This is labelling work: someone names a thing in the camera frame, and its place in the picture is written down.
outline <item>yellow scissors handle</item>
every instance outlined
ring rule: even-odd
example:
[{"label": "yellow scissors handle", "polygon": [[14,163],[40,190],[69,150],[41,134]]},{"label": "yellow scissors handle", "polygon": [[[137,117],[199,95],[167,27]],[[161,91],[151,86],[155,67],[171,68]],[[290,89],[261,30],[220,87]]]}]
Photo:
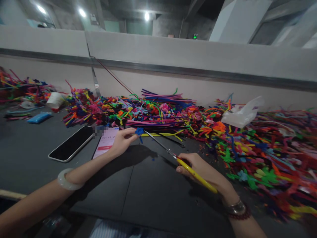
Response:
[{"label": "yellow scissors handle", "polygon": [[201,182],[207,189],[212,191],[213,193],[218,193],[217,189],[215,189],[210,183],[204,180],[199,174],[197,174],[191,167],[189,167],[183,160],[177,158],[177,162],[182,165],[195,179]]}]

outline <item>plastic bag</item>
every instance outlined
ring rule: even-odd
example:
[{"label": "plastic bag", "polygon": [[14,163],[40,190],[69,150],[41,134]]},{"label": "plastic bag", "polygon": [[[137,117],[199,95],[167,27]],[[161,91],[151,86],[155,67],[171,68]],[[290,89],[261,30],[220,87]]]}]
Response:
[{"label": "plastic bag", "polygon": [[256,117],[258,109],[253,108],[259,106],[264,106],[264,99],[262,96],[249,101],[242,109],[239,109],[239,105],[236,105],[231,109],[231,112],[226,111],[223,114],[221,122],[243,128]]}]

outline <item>clothing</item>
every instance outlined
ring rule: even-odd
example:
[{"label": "clothing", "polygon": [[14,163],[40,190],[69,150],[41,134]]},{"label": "clothing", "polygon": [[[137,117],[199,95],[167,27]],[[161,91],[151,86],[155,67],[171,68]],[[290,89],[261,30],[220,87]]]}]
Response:
[{"label": "clothing", "polygon": [[172,234],[98,219],[89,238],[176,238]]}]

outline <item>ceiling light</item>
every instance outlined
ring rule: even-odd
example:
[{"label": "ceiling light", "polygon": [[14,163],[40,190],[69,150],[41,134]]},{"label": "ceiling light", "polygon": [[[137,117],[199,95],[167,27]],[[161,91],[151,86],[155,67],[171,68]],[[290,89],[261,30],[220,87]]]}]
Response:
[{"label": "ceiling light", "polygon": [[150,19],[150,15],[149,15],[148,12],[145,13],[144,18],[145,18],[145,20],[149,20]]},{"label": "ceiling light", "polygon": [[37,5],[37,8],[44,14],[46,14],[46,11],[44,10],[44,8],[42,8],[40,5]]},{"label": "ceiling light", "polygon": [[79,13],[80,13],[80,15],[82,16],[82,17],[86,17],[86,13],[84,12],[84,10],[83,9],[79,9]]}]

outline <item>hand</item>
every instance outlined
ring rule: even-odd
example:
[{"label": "hand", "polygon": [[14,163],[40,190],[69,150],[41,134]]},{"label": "hand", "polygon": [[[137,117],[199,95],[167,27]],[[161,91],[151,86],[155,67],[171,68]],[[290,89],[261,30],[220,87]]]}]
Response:
[{"label": "hand", "polygon": [[113,142],[113,145],[108,152],[114,157],[122,155],[130,146],[130,144],[138,139],[138,135],[132,135],[133,133],[135,133],[135,131],[136,129],[134,128],[128,128],[123,131],[118,131],[115,141]]},{"label": "hand", "polygon": [[[221,173],[204,161],[197,153],[180,154],[178,157],[190,162],[192,164],[192,169],[219,191],[223,196],[226,205],[233,205],[239,201],[239,196],[235,192],[232,184]],[[178,166],[176,171],[198,182],[183,166]]]}]

